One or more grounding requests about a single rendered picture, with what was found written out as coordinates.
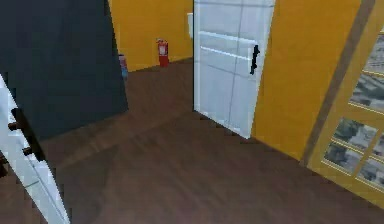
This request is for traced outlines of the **white room door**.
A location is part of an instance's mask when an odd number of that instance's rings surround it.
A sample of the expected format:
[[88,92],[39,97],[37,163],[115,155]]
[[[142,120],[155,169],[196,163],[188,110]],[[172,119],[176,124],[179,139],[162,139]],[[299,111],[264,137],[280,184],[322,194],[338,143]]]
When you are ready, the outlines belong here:
[[[194,0],[194,109],[251,135],[276,0]],[[253,48],[257,69],[250,74]]]

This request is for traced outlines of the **red fire extinguisher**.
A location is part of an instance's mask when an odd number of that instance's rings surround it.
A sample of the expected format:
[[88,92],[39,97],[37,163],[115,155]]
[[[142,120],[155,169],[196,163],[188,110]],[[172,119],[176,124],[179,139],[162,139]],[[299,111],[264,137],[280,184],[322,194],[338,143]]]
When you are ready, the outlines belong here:
[[168,58],[168,42],[164,39],[159,38],[157,40],[159,64],[161,67],[167,67],[169,63]]

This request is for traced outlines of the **small blue and pink can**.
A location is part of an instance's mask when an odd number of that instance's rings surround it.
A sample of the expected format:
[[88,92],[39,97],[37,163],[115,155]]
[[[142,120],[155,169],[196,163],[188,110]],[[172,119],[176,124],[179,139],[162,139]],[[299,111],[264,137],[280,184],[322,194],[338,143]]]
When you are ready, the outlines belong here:
[[124,79],[127,79],[128,69],[127,69],[127,63],[126,63],[126,58],[124,54],[119,54],[119,62],[120,62],[122,77]]

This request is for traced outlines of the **yellow framed window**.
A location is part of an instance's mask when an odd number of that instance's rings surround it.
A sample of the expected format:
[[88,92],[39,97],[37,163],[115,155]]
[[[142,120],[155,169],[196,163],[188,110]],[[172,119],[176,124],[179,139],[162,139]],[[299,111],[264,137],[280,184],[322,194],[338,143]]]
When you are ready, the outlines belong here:
[[384,209],[384,0],[361,0],[307,167]]

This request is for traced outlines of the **white wall box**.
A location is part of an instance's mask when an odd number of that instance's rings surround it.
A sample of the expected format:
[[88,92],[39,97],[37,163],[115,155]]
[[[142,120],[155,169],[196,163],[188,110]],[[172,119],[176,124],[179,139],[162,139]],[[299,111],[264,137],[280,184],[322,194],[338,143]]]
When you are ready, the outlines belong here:
[[188,21],[188,34],[191,39],[193,39],[194,35],[194,15],[193,13],[187,13],[187,21]]

